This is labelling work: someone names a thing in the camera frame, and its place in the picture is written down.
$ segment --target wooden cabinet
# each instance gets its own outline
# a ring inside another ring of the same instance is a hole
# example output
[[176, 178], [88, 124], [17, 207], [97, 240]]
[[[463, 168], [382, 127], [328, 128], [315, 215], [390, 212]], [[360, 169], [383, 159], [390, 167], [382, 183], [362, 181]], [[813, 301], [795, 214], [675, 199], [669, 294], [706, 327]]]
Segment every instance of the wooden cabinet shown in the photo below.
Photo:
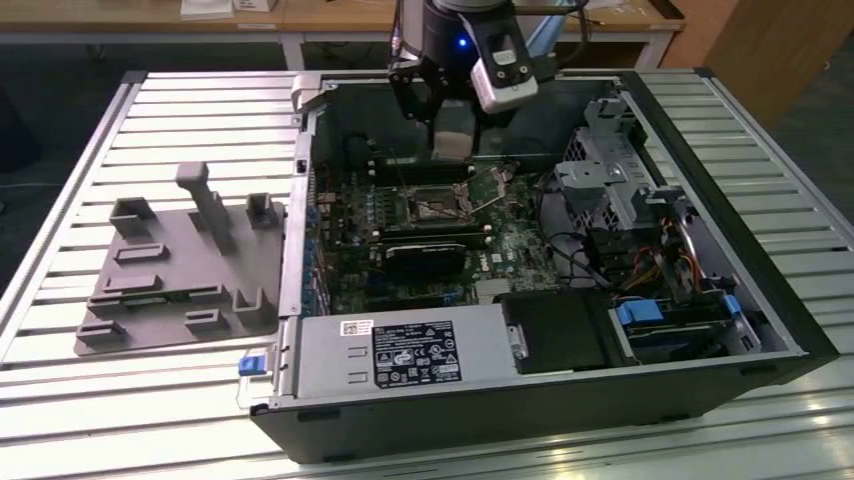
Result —
[[773, 127], [854, 28], [854, 0], [671, 2], [686, 27], [662, 66], [711, 68], [763, 126]]

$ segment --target table leg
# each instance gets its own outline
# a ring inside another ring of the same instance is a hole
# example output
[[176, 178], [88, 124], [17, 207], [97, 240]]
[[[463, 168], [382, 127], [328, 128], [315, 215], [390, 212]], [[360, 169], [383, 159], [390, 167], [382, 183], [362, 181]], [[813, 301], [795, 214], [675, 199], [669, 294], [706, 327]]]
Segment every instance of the table leg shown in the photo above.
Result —
[[650, 40], [643, 46], [643, 50], [638, 56], [638, 63], [635, 63], [637, 69], [651, 70], [658, 68], [665, 58], [665, 53], [667, 53], [673, 35], [674, 32], [671, 31], [651, 33]]
[[302, 33], [283, 33], [279, 43], [284, 52], [284, 62], [288, 70], [306, 70], [306, 58], [303, 57], [304, 35]]

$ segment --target barcode sticker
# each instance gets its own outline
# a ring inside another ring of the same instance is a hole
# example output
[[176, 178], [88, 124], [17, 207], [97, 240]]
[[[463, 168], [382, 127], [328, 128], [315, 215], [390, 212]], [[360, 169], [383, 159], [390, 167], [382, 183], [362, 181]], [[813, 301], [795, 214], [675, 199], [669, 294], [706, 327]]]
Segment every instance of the barcode sticker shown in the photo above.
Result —
[[374, 320], [344, 320], [342, 322], [342, 337], [370, 335], [371, 328], [374, 328]]

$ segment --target aluminum slotted table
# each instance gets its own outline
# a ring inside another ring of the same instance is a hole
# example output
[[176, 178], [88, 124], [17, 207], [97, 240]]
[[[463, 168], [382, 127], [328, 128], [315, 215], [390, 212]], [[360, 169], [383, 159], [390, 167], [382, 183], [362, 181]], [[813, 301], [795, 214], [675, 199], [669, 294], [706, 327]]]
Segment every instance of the aluminum slotted table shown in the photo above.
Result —
[[[842, 357], [702, 418], [340, 465], [300, 466], [238, 405], [260, 338], [79, 358], [117, 197], [188, 208], [179, 161], [206, 161], [226, 203], [287, 203], [295, 73], [128, 74], [0, 301], [0, 477], [793, 478], [854, 466], [854, 233], [714, 78], [643, 73]], [[650, 145], [669, 181], [663, 155]]]

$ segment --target power supply label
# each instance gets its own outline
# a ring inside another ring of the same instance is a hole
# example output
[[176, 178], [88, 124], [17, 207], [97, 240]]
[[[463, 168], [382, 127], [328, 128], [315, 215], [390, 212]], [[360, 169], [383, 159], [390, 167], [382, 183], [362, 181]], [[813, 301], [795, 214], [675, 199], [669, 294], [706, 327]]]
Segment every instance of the power supply label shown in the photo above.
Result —
[[379, 388], [459, 382], [454, 323], [374, 327], [374, 383]]

